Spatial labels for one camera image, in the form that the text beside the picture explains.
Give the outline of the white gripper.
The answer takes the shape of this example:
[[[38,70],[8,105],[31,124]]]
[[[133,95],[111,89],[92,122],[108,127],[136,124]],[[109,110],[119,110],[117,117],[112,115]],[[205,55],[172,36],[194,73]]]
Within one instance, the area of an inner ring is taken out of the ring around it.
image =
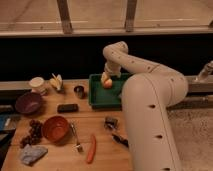
[[[104,71],[101,75],[101,83],[105,83],[111,76],[121,76],[121,66],[113,62],[106,62]]]

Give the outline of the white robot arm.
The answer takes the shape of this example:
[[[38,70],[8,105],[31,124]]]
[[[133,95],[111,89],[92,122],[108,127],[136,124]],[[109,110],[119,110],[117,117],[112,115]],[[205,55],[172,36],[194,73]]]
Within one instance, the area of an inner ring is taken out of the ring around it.
[[[123,41],[105,46],[103,56],[108,78],[120,76],[123,69],[132,74],[123,85],[121,103],[133,171],[182,171],[167,108],[186,97],[186,77],[130,55]]]

